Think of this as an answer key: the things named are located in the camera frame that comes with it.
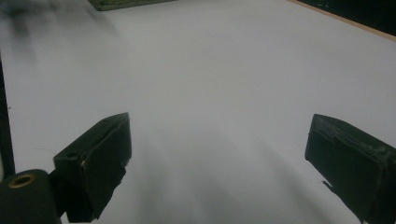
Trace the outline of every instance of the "dark edge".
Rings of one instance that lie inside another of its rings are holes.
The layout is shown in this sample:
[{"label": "dark edge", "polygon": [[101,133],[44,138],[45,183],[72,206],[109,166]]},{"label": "dark edge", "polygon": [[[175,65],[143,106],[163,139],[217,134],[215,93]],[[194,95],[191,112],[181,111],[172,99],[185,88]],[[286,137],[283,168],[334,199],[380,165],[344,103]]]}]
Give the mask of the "dark edge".
[{"label": "dark edge", "polygon": [[14,153],[12,150],[11,131],[9,128],[6,88],[3,66],[0,61],[0,153],[3,162],[4,179],[15,175]]}]

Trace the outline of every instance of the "white surface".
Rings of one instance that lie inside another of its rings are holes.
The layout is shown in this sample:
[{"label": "white surface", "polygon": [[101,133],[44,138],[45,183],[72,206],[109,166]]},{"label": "white surface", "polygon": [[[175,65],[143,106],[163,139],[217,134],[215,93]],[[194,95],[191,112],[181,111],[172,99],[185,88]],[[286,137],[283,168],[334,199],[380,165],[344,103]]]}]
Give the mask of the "white surface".
[{"label": "white surface", "polygon": [[287,1],[69,1],[26,27],[0,29],[17,171],[130,113],[96,223],[359,223],[304,160],[312,116],[396,146],[396,43]]}]

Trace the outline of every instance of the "wooden edge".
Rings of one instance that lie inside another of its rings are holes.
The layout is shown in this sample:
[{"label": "wooden edge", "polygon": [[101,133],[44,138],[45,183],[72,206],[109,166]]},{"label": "wooden edge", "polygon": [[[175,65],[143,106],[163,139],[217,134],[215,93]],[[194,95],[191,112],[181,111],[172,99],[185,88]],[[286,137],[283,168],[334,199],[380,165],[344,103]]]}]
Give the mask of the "wooden edge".
[{"label": "wooden edge", "polygon": [[334,15],[334,14],[328,12],[328,11],[324,11],[324,10],[319,9],[319,8],[317,8],[317,7],[309,6],[309,5],[306,4],[306,3],[299,2],[298,0],[288,0],[288,1],[289,1],[289,2],[292,2],[292,3],[295,3],[295,4],[298,4],[298,5],[302,6],[302,7],[310,8],[310,9],[315,10],[316,12],[319,12],[319,13],[324,14],[324,15],[326,15],[326,16],[333,17],[333,18],[335,18],[335,19],[337,19],[337,20],[339,20],[339,21],[343,21],[343,22],[349,23],[349,24],[351,24],[351,25],[353,25],[353,26],[356,26],[356,27],[359,27],[359,28],[361,28],[361,29],[363,29],[363,30],[365,30],[365,31],[368,31],[368,32],[373,33],[373,34],[375,34],[375,35],[380,35],[380,36],[382,36],[382,37],[385,37],[386,39],[389,39],[389,40],[392,40],[392,41],[395,41],[395,42],[396,42],[396,36],[394,36],[394,35],[390,35],[390,34],[381,32],[381,31],[379,31],[379,30],[373,29],[373,28],[371,28],[371,27],[365,26],[365,25],[360,24],[360,23],[355,22],[355,21],[347,20],[347,19],[345,19],[345,18],[343,18],[343,17]]}]

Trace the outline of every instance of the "round hole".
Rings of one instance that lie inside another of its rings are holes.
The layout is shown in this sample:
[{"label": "round hole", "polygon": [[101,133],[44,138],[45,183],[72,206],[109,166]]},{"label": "round hole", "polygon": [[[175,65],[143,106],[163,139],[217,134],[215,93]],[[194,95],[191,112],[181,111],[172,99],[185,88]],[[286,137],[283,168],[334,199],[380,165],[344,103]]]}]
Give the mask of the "round hole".
[{"label": "round hole", "polygon": [[67,154],[67,158],[75,158],[77,156],[77,152],[69,152]]},{"label": "round hole", "polygon": [[19,175],[15,179],[13,179],[11,182],[9,182],[8,186],[12,189],[18,189],[18,188],[24,187],[26,185],[29,185],[34,180],[35,180],[34,174]]}]

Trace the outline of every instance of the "green object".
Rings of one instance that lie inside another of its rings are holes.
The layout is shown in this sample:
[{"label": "green object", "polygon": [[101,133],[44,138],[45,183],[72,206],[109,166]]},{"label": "green object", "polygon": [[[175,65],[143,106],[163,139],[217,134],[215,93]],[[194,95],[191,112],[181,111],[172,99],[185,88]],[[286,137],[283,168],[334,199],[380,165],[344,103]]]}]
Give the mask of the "green object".
[{"label": "green object", "polygon": [[98,11],[108,11],[125,7],[139,7],[175,0],[88,0]]}]

